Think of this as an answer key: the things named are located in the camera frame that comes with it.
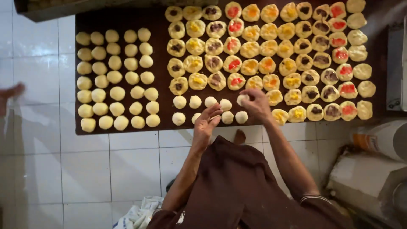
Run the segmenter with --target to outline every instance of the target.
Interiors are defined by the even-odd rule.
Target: white tile
[[[14,58],[13,66],[14,82],[26,85],[19,104],[59,103],[58,56]]]
[[[16,226],[16,215],[15,215],[15,206],[2,206],[3,211],[3,228],[11,229],[17,228]]]
[[[158,148],[158,131],[109,134],[110,150]]]
[[[233,142],[236,130],[242,130],[246,134],[246,144],[263,142],[261,126],[227,126],[217,127],[212,132],[212,140],[219,135],[226,140]]]
[[[263,150],[264,150],[264,157],[266,158],[267,162],[269,163],[271,172],[273,173],[274,177],[276,178],[278,186],[287,196],[291,196],[290,191],[288,190],[287,185],[284,183],[284,180],[281,177],[280,171],[278,170],[276,160],[274,158],[273,150],[271,149],[270,143],[263,143]]]
[[[0,205],[15,205],[15,157],[0,156]]]
[[[292,141],[291,146],[311,173],[315,183],[319,184],[318,143],[317,141]]]
[[[191,146],[194,129],[160,130],[158,135],[161,148]]]
[[[11,86],[13,86],[13,59],[0,59],[0,88]]]
[[[59,56],[59,100],[61,103],[75,102],[75,54]]]
[[[35,23],[23,15],[13,15],[15,57],[58,54],[58,19]]]
[[[112,201],[160,196],[158,149],[110,151]]]
[[[115,224],[121,217],[127,214],[133,206],[133,201],[112,202],[112,223]]]
[[[63,205],[64,229],[111,229],[111,203],[80,203]]]
[[[61,155],[64,203],[109,202],[109,151]]]
[[[86,152],[109,150],[109,135],[75,134],[75,104],[61,104],[61,152]]]
[[[62,204],[17,206],[17,228],[63,229]]]
[[[188,156],[190,147],[160,148],[161,195],[164,197],[167,184],[176,178]]]
[[[16,154],[59,152],[59,105],[15,106],[14,140]]]
[[[16,156],[17,205],[62,203],[61,155]]]
[[[14,155],[14,111],[7,108],[0,117],[0,155]]]
[[[249,146],[253,146],[254,148],[256,148],[258,151],[260,151],[261,153],[263,153],[263,143],[250,143],[247,144]]]
[[[263,128],[263,142],[270,142],[267,135],[266,128]],[[316,140],[317,134],[314,122],[305,123],[287,123],[284,126],[280,126],[282,133],[287,141],[304,141],[304,140]]]
[[[59,53],[75,53],[75,15],[58,18]]]
[[[12,0],[0,0],[0,11],[11,12]]]
[[[317,139],[349,139],[352,121],[338,120],[334,122],[319,121],[317,124]]]
[[[350,143],[349,139],[318,140],[318,162],[320,184],[323,185],[336,162],[340,153],[339,148]]]
[[[11,12],[0,13],[0,58],[13,57],[13,19]]]

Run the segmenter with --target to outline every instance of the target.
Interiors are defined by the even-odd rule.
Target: dough ball
[[[201,113],[195,113],[194,116],[192,116],[192,119],[191,119],[192,124],[195,125],[195,121],[197,120],[197,118],[198,118],[200,115],[201,115]]]
[[[95,60],[104,60],[106,58],[106,50],[103,47],[96,46],[92,52],[91,55]]]
[[[125,54],[128,57],[134,57],[138,53],[138,48],[135,44],[128,44],[125,47]]]
[[[264,57],[258,64],[258,70],[261,74],[271,74],[276,70],[276,63],[271,57]]]
[[[306,110],[302,106],[291,108],[288,112],[288,121],[291,123],[304,122],[306,119]]]
[[[192,55],[199,56],[205,51],[205,42],[199,38],[189,38],[185,48]]]
[[[274,119],[277,121],[277,124],[280,126],[283,126],[287,122],[288,113],[285,110],[274,109],[272,110],[271,115],[274,117]]]
[[[129,71],[136,71],[138,69],[138,61],[134,57],[125,59],[125,67]]]
[[[260,55],[271,57],[277,52],[278,45],[275,40],[265,41],[260,46]]]
[[[365,61],[368,57],[368,52],[364,45],[352,45],[348,52],[350,59],[355,62]]]
[[[257,22],[260,18],[260,9],[257,4],[250,4],[242,10],[243,20],[246,22]]]
[[[233,122],[234,115],[230,111],[225,111],[222,113],[222,122],[226,125],[229,125]]]
[[[140,116],[134,116],[131,119],[131,125],[136,128],[136,129],[142,129],[146,125],[146,122],[144,121],[143,117]]]
[[[292,22],[282,24],[277,29],[277,33],[281,40],[290,40],[295,35],[295,25]]]
[[[95,45],[103,45],[105,37],[100,32],[93,32],[90,34],[90,41]]]
[[[312,34],[311,23],[309,21],[301,21],[295,25],[295,34],[299,38],[307,38]]]
[[[326,85],[322,89],[321,95],[321,99],[327,103],[331,103],[339,98],[338,90],[332,85]]]
[[[149,127],[156,127],[161,122],[160,117],[156,114],[151,114],[146,118],[146,124]]]
[[[282,101],[282,94],[279,90],[271,90],[267,92],[266,97],[269,101],[269,106],[276,106]]]
[[[173,123],[177,126],[182,125],[185,122],[185,115],[181,112],[173,114]]]
[[[362,120],[370,119],[373,116],[373,104],[361,100],[357,103],[357,116]]]
[[[329,16],[329,5],[324,4],[315,8],[312,18],[315,20],[326,20]]]
[[[297,65],[298,71],[306,71],[311,69],[314,61],[307,54],[299,54],[295,60],[295,64]]]
[[[141,28],[137,31],[137,35],[141,42],[147,42],[150,40],[151,32],[147,28]]]
[[[357,91],[363,98],[369,98],[376,93],[376,85],[369,80],[365,80],[358,85]]]
[[[158,91],[155,88],[148,88],[144,92],[144,96],[146,97],[146,99],[148,99],[150,101],[155,101],[158,98]]]
[[[174,78],[181,77],[185,74],[184,64],[177,58],[170,59],[167,65],[167,70]]]
[[[323,52],[317,52],[313,58],[314,66],[320,69],[329,68],[332,59],[329,54]]]
[[[228,33],[231,37],[239,37],[243,33],[245,23],[240,18],[233,18],[229,22]]]
[[[152,84],[154,82],[154,74],[152,72],[143,72],[140,75],[140,79],[143,84]]]
[[[250,41],[242,44],[240,55],[245,58],[254,58],[260,54],[260,45],[256,41]]]
[[[329,48],[329,38],[324,35],[316,35],[311,42],[312,49],[318,52],[324,52]]]
[[[108,130],[113,125],[113,118],[105,115],[99,119],[99,127],[104,130]]]
[[[316,21],[312,25],[312,33],[314,35],[327,35],[329,33],[329,23],[327,21]]]
[[[182,95],[188,90],[188,80],[185,77],[174,78],[169,88],[174,95]]]
[[[336,103],[330,103],[324,108],[324,119],[326,121],[336,121],[341,118],[341,107]]]
[[[361,13],[365,6],[365,0],[348,0],[346,2],[346,10],[348,10],[349,13]]]
[[[197,109],[201,106],[202,100],[197,95],[191,96],[189,99],[189,107],[192,109]]]
[[[313,103],[320,97],[317,86],[304,86],[301,94],[303,103]]]
[[[96,75],[104,75],[107,72],[107,67],[103,62],[95,62],[92,65],[92,70]]]
[[[345,3],[343,2],[335,2],[329,7],[329,14],[332,18],[345,18],[346,17],[346,9]]]
[[[78,78],[77,86],[79,90],[89,90],[92,87],[92,80],[86,76],[81,76]]]
[[[326,85],[334,85],[338,80],[338,76],[332,68],[327,68],[321,73],[321,81]]]
[[[246,79],[239,73],[232,73],[228,77],[228,88],[230,90],[239,90],[246,84]]]
[[[320,76],[317,71],[310,69],[301,74],[301,81],[307,86],[315,86],[319,83]]]
[[[232,103],[227,99],[221,99],[219,104],[221,105],[222,111],[228,111],[232,108]]]
[[[240,72],[243,75],[255,75],[258,70],[258,62],[255,59],[247,59],[243,61]]]
[[[300,2],[296,6],[298,17],[301,20],[308,20],[312,16],[312,6],[309,2]]]
[[[108,31],[106,31],[105,37],[106,37],[107,42],[109,42],[109,43],[119,41],[119,34],[117,33],[116,30],[113,30],[113,29],[109,29]]]
[[[138,74],[131,71],[126,73],[125,78],[127,83],[129,83],[130,85],[138,84],[138,82],[140,81]]]
[[[146,110],[149,114],[151,115],[155,115],[158,113],[158,111],[160,110],[160,106],[158,104],[158,102],[156,101],[150,101],[147,103],[146,105]]]
[[[169,22],[176,22],[182,20],[182,9],[181,7],[170,6],[165,11],[165,18]]]
[[[110,71],[107,73],[107,80],[112,84],[117,84],[122,81],[123,76],[118,71]]]
[[[278,75],[265,75],[263,77],[263,87],[266,91],[278,90],[280,88],[280,79],[278,78]]]
[[[144,97],[144,89],[140,86],[135,86],[131,91],[130,95],[133,99],[141,99]]]
[[[358,92],[352,82],[344,82],[338,87],[339,95],[346,99],[356,98]]]
[[[95,90],[92,91],[92,100],[95,103],[101,103],[105,100],[105,98],[106,98],[105,90],[96,88]]]
[[[221,22],[221,21],[210,22],[206,26],[206,33],[211,38],[219,39],[225,34],[226,27],[227,27],[226,23]]]
[[[351,29],[360,29],[368,23],[362,13],[354,13],[350,15],[346,22]]]
[[[240,18],[242,15],[242,7],[237,2],[229,2],[225,6],[225,14],[228,19]]]
[[[336,75],[341,81],[349,81],[353,78],[353,70],[350,64],[341,64],[336,69]]]
[[[91,91],[90,90],[80,90],[78,91],[78,100],[81,103],[90,103],[92,101],[92,96],[91,96]]]
[[[93,116],[92,106],[89,104],[82,104],[78,109],[78,114],[81,118],[90,118]]]
[[[108,64],[111,69],[119,70],[122,67],[122,60],[118,56],[111,56]]]
[[[212,96],[209,96],[205,99],[205,106],[206,107],[211,107],[213,105],[215,105],[218,101],[216,101],[216,99]]]
[[[217,56],[223,52],[223,43],[219,39],[209,38],[205,43],[205,52],[208,55]]]
[[[291,2],[285,5],[280,12],[280,17],[285,22],[292,22],[297,19],[298,13],[295,8],[295,3]]]
[[[310,104],[306,108],[306,117],[310,121],[320,121],[324,118],[324,110],[322,109],[321,105],[319,104]]]
[[[129,120],[125,116],[121,115],[114,120],[113,125],[116,130],[122,131],[129,125]]]
[[[236,102],[237,102],[237,104],[238,104],[239,106],[243,106],[243,105],[242,105],[242,100],[243,100],[243,99],[247,99],[247,100],[250,101],[250,96],[249,96],[249,95],[239,95],[239,96],[237,97],[237,100],[236,100]]]
[[[108,54],[111,54],[111,55],[119,55],[121,52],[120,46],[114,42],[107,44],[106,51]]]
[[[125,97],[126,91],[122,87],[116,86],[110,89],[109,94],[112,99],[120,101]]]
[[[77,71],[80,75],[87,75],[92,72],[92,65],[86,61],[82,61],[77,66]]]
[[[127,43],[134,43],[137,40],[137,34],[134,30],[129,29],[125,32],[124,39]]]
[[[125,107],[123,106],[123,104],[121,104],[119,102],[115,102],[109,106],[109,110],[113,116],[118,117],[124,113]]]
[[[369,64],[358,64],[353,68],[353,75],[357,79],[369,79],[372,76],[372,67]]]
[[[214,5],[207,6],[202,10],[202,12],[203,12],[202,16],[206,20],[210,21],[218,20],[222,16],[222,10],[221,8],[219,8],[219,6]]]
[[[350,121],[354,119],[357,115],[357,109],[353,102],[345,101],[340,105],[342,111],[342,119],[345,121]]]
[[[91,133],[95,130],[96,121],[92,118],[84,118],[81,120],[82,130],[88,133]]]
[[[205,66],[210,72],[215,73],[222,68],[223,61],[218,56],[205,55]]]
[[[197,73],[204,66],[202,57],[189,55],[184,59],[184,68],[189,73]]]
[[[221,91],[226,87],[226,78],[222,72],[213,73],[208,77],[208,83],[212,89]]]
[[[184,96],[182,96],[182,95],[176,96],[176,97],[173,99],[173,103],[174,103],[174,106],[175,106],[176,108],[182,109],[182,108],[184,108],[185,105],[186,105],[186,98],[185,98]]]
[[[291,89],[284,95],[284,101],[287,105],[297,105],[302,101],[301,91],[299,89]]]
[[[362,45],[368,41],[368,37],[360,30],[351,30],[348,33],[348,41],[351,45]]]
[[[294,52],[296,54],[308,54],[311,51],[312,45],[308,39],[300,38],[294,44]]]
[[[90,44],[90,36],[88,33],[85,32],[79,32],[76,36],[75,36],[76,41],[83,45],[83,46],[87,46]]]
[[[282,76],[292,74],[297,71],[297,64],[293,59],[284,58],[278,65],[278,71]]]
[[[140,52],[143,55],[149,56],[153,53],[153,47],[149,43],[143,42],[140,45]]]
[[[143,110],[143,105],[141,105],[141,103],[138,101],[134,102],[129,108],[129,111],[132,115],[139,115],[142,110]]]
[[[90,61],[92,60],[91,50],[88,48],[81,48],[78,51],[78,57],[82,61]]]
[[[95,103],[95,105],[93,105],[92,107],[92,110],[96,115],[102,116],[107,114],[107,112],[109,111],[109,107],[105,103]]]
[[[188,21],[190,20],[197,20],[202,17],[202,8],[201,7],[194,7],[194,6],[186,6],[182,11],[182,15]]]
[[[246,111],[239,111],[236,113],[236,122],[239,124],[244,124],[248,119]]]
[[[140,66],[143,68],[149,68],[153,65],[154,61],[150,56],[143,55],[140,59]]]

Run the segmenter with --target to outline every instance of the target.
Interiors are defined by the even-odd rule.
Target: raw dough ball
[[[329,15],[329,5],[324,4],[315,8],[312,18],[315,20],[326,20]]]
[[[369,79],[372,76],[372,67],[369,64],[358,64],[353,68],[353,74],[357,79]]]
[[[131,91],[130,95],[133,99],[141,99],[144,97],[144,89],[140,86],[135,86]]]
[[[357,91],[363,98],[369,98],[376,93],[376,85],[369,80],[365,80],[358,85]]]
[[[206,26],[206,33],[211,38],[221,38],[226,32],[226,23],[221,21],[210,22]]]
[[[362,45],[368,41],[368,37],[360,30],[351,30],[348,33],[348,41],[351,45]]]
[[[236,113],[236,122],[239,124],[244,124],[248,119],[246,111],[239,111]]]
[[[350,15],[346,22],[351,29],[360,29],[368,23],[362,13],[354,13]]]
[[[315,86],[319,82],[319,74],[313,69],[306,70],[301,74],[301,81],[307,86]]]
[[[78,57],[82,61],[90,61],[92,60],[91,50],[88,48],[81,48],[78,51]]]
[[[95,60],[104,60],[106,58],[106,50],[103,47],[96,46],[92,52],[91,55]]]
[[[228,19],[239,18],[242,15],[242,7],[237,2],[229,2],[225,6],[225,14]]]
[[[269,100],[269,106],[276,106],[282,101],[282,94],[279,90],[271,90],[266,93]]]
[[[218,56],[205,55],[205,66],[210,72],[215,73],[222,68],[223,61]]]
[[[223,43],[219,39],[209,38],[205,43],[206,54],[217,56],[223,52]]]
[[[247,59],[243,61],[240,72],[243,75],[255,75],[258,70],[258,62],[255,59]]]
[[[341,81],[349,81],[353,78],[353,70],[350,64],[341,64],[336,69],[336,75]]]
[[[287,105],[297,105],[302,101],[301,91],[299,89],[291,89],[284,95],[284,101]]]
[[[297,9],[295,8],[295,3],[290,2],[285,5],[280,12],[280,17],[285,22],[292,22],[297,19],[298,13]]]
[[[361,100],[357,103],[357,116],[362,120],[370,119],[373,116],[373,104]]]
[[[282,24],[277,29],[277,33],[281,40],[289,40],[295,35],[295,25],[292,22]]]
[[[113,126],[116,128],[116,130],[120,130],[120,131],[126,129],[126,127],[128,125],[129,125],[129,120],[123,115],[117,117],[113,123]]]
[[[113,125],[113,118],[108,115],[105,115],[99,119],[99,127],[104,130],[110,129],[112,127],[112,125]]]
[[[125,78],[126,78],[127,83],[129,83],[130,85],[138,84],[140,81],[138,74],[135,72],[131,72],[131,71],[126,73]]]
[[[300,2],[298,3],[297,13],[301,20],[308,20],[312,16],[312,6],[309,2]]]
[[[334,85],[338,80],[338,76],[332,68],[327,68],[321,73],[321,81],[326,85]]]
[[[301,85],[301,75],[299,73],[291,73],[284,77],[282,85],[287,89],[296,89]]]
[[[120,46],[117,43],[108,43],[106,47],[106,51],[108,54],[111,55],[119,55],[120,54]]]
[[[95,103],[95,105],[93,105],[92,107],[92,110],[96,115],[102,116],[107,114],[107,112],[109,111],[109,107],[105,103]]]
[[[304,86],[301,95],[303,103],[313,103],[319,98],[319,91],[317,86]]]
[[[187,21],[186,33],[192,38],[201,37],[205,33],[205,23],[201,20]]]
[[[144,96],[150,101],[155,101],[158,98],[158,91],[155,88],[148,88],[144,91]]]
[[[109,94],[112,99],[120,101],[125,97],[126,91],[122,87],[116,86],[110,89]]]
[[[226,125],[229,125],[233,122],[234,115],[230,111],[225,111],[222,113],[222,122]]]
[[[368,52],[364,45],[352,45],[348,52],[350,59],[355,62],[365,61],[368,57]]]
[[[107,72],[107,67],[103,62],[95,62],[92,65],[92,70],[96,75],[104,75]]]
[[[200,56],[189,55],[184,59],[184,69],[189,73],[197,73],[203,66],[204,63]]]
[[[353,102],[345,101],[340,105],[342,111],[342,119],[345,121],[350,121],[354,119],[357,115],[357,109]]]
[[[266,91],[278,90],[280,88],[280,79],[278,78],[278,75],[265,75],[263,77],[263,87]]]
[[[246,42],[240,48],[240,55],[245,58],[253,58],[260,54],[260,45],[256,41]]]
[[[208,84],[208,78],[201,73],[192,73],[188,78],[188,85],[192,90],[203,90]]]
[[[201,106],[202,100],[196,95],[191,96],[189,99],[189,107],[192,109],[197,109]]]
[[[314,61],[307,54],[299,54],[295,60],[295,64],[297,65],[298,71],[306,71],[311,69]]]
[[[338,90],[332,85],[326,85],[322,89],[321,95],[321,99],[327,103],[331,103],[339,98]]]
[[[260,46],[260,55],[271,57],[277,52],[278,45],[275,40],[265,41]]]
[[[226,87],[226,78],[221,72],[213,73],[209,76],[208,83],[212,89],[221,91]]]
[[[288,58],[294,54],[294,46],[289,40],[283,40],[277,49],[277,55],[281,58]]]
[[[92,72],[92,65],[89,64],[88,62],[82,61],[81,63],[78,64],[77,71],[81,75],[90,74]]]
[[[243,29],[242,38],[246,41],[257,41],[260,36],[260,27],[258,25],[247,26]]]
[[[301,21],[295,25],[295,34],[299,38],[307,38],[312,34],[312,26],[309,21]]]
[[[170,75],[174,78],[181,77],[185,74],[184,64],[177,58],[170,59],[167,64],[167,70],[168,73],[170,73]]]
[[[90,103],[92,101],[92,96],[91,96],[90,90],[80,90],[78,91],[78,100],[81,103]]]
[[[146,124],[149,127],[156,127],[161,122],[160,117],[156,114],[151,114],[146,118]]]
[[[283,126],[288,119],[288,113],[285,110],[274,109],[271,111],[271,115],[276,119],[277,124]]]
[[[345,47],[338,47],[332,50],[332,60],[337,64],[348,62],[349,54]]]
[[[267,23],[260,29],[260,36],[265,40],[274,40],[277,38],[277,26],[273,23]]]
[[[365,0],[348,0],[346,2],[346,9],[349,13],[361,13],[365,8]]]
[[[228,88],[230,90],[239,90],[246,84],[246,79],[239,73],[232,73],[228,77]]]
[[[177,126],[182,125],[185,122],[185,115],[183,113],[177,112],[173,114],[173,123]]]
[[[275,4],[265,6],[260,13],[261,20],[265,23],[272,23],[278,17],[278,8]]]
[[[81,120],[82,130],[88,133],[91,133],[95,130],[96,121],[92,118],[84,118]]]
[[[158,113],[158,111],[160,110],[160,106],[158,105],[158,102],[156,101],[150,101],[147,103],[146,105],[146,110],[149,114],[151,115],[155,115]]]
[[[188,90],[188,80],[185,77],[174,78],[169,88],[174,95],[182,95]]]
[[[320,69],[329,68],[332,59],[329,54],[323,52],[317,52],[313,58],[314,66]]]
[[[330,103],[324,108],[324,119],[326,121],[335,121],[341,118],[341,107],[336,103]]]
[[[110,71],[107,73],[107,80],[112,84],[117,84],[122,81],[123,76],[118,71]]]
[[[227,99],[221,99],[221,102],[219,103],[219,105],[221,105],[222,111],[227,111],[232,108],[232,103]]]
[[[311,51],[312,45],[308,39],[300,38],[294,44],[294,52],[296,54],[308,54]]]
[[[119,34],[117,33],[116,30],[113,30],[113,29],[109,29],[108,31],[106,31],[105,37],[106,37],[107,42],[109,42],[109,43],[119,41]]]
[[[304,122],[306,119],[306,110],[302,106],[291,108],[288,112],[288,121],[291,123]]]
[[[205,42],[199,38],[189,38],[185,48],[192,55],[199,56],[205,51]]]
[[[250,4],[242,10],[242,17],[247,22],[257,22],[260,18],[260,9],[256,4]]]
[[[250,89],[250,88],[257,88],[259,90],[262,90],[263,89],[263,80],[257,75],[251,77],[250,79],[247,80],[247,83],[246,83],[246,89]]]
[[[329,33],[329,24],[327,21],[316,21],[312,25],[312,33],[314,35],[326,35]]]
[[[356,98],[358,92],[352,82],[344,82],[338,87],[339,94],[346,99]]]
[[[129,57],[125,59],[125,67],[129,71],[135,71],[138,69],[138,61],[134,57]]]
[[[345,18],[346,17],[346,9],[345,3],[343,2],[335,2],[329,7],[329,14],[332,18]]]
[[[222,16],[222,11],[221,8],[219,8],[219,6],[214,5],[207,6],[202,10],[202,12],[203,12],[202,16],[206,20],[210,21],[218,20]]]
[[[136,101],[136,102],[134,102],[133,104],[131,104],[131,105],[130,105],[130,108],[129,108],[129,112],[130,112],[132,115],[138,115],[138,114],[141,113],[142,110],[143,110],[143,105],[141,105],[141,103],[138,102],[138,101]]]
[[[182,9],[180,7],[170,6],[165,11],[165,18],[169,22],[176,22],[182,20]]]
[[[153,53],[153,47],[149,43],[143,42],[140,45],[140,52],[143,55],[149,56]]]
[[[249,96],[249,95],[239,95],[239,96],[237,97],[237,100],[236,100],[236,102],[237,102],[237,104],[238,104],[239,106],[243,106],[243,105],[242,105],[242,99],[247,99],[247,100],[250,101],[250,96]]]
[[[348,38],[344,32],[331,33],[329,35],[329,44],[334,48],[343,47],[348,44]]]
[[[152,72],[143,72],[140,75],[140,79],[143,84],[152,84],[154,82],[154,74]]]
[[[90,41],[95,45],[103,45],[105,37],[100,32],[93,32],[90,34]]]
[[[211,107],[212,105],[216,104],[218,101],[216,101],[216,99],[212,96],[209,96],[205,99],[205,106],[206,107]]]
[[[293,59],[284,58],[278,65],[278,71],[282,76],[289,75],[297,71],[297,64]]]
[[[75,36],[76,41],[83,45],[83,46],[87,46],[90,44],[90,36],[89,34],[85,33],[85,32],[79,32],[76,36]]]
[[[128,44],[125,47],[125,54],[128,57],[134,57],[138,53],[138,48],[135,44]]]
[[[125,32],[124,39],[127,43],[134,43],[137,40],[137,34],[134,30],[129,29]]]
[[[342,32],[346,29],[346,21],[341,18],[331,18],[328,21],[330,30],[332,32]]]
[[[81,118],[90,118],[93,116],[92,106],[89,104],[82,104],[78,109],[78,114]]]
[[[92,80],[86,76],[81,76],[78,78],[77,86],[79,90],[89,90],[92,87]]]
[[[92,100],[95,103],[101,103],[105,100],[105,98],[106,98],[105,90],[96,88],[95,90],[92,91]]]
[[[143,55],[140,59],[140,66],[143,68],[149,68],[153,65],[154,61],[150,56]]]
[[[202,8],[201,7],[193,7],[193,6],[186,6],[182,12],[182,15],[188,21],[200,19],[202,17]]]
[[[173,99],[174,106],[178,109],[182,109],[186,105],[186,98],[182,95],[177,96]]]
[[[151,32],[147,28],[141,28],[137,31],[137,35],[141,42],[147,42],[150,40]]]
[[[329,38],[327,36],[316,35],[311,42],[312,49],[318,52],[324,52],[329,48]]]
[[[125,107],[119,102],[112,103],[109,106],[109,109],[112,115],[115,117],[121,116],[125,111]]]
[[[111,69],[119,70],[122,67],[122,60],[118,56],[111,56],[108,64]]]
[[[231,37],[239,37],[243,33],[245,23],[240,18],[233,18],[229,22],[228,33]]]
[[[306,108],[306,116],[310,121],[320,121],[324,118],[324,110],[319,104],[310,104]]]
[[[146,125],[146,122],[144,121],[143,117],[140,116],[134,116],[131,119],[131,125],[136,128],[136,129],[142,129]]]
[[[195,121],[197,120],[197,118],[199,118],[199,116],[201,115],[201,113],[195,113],[194,116],[192,116],[192,124],[195,125]]]

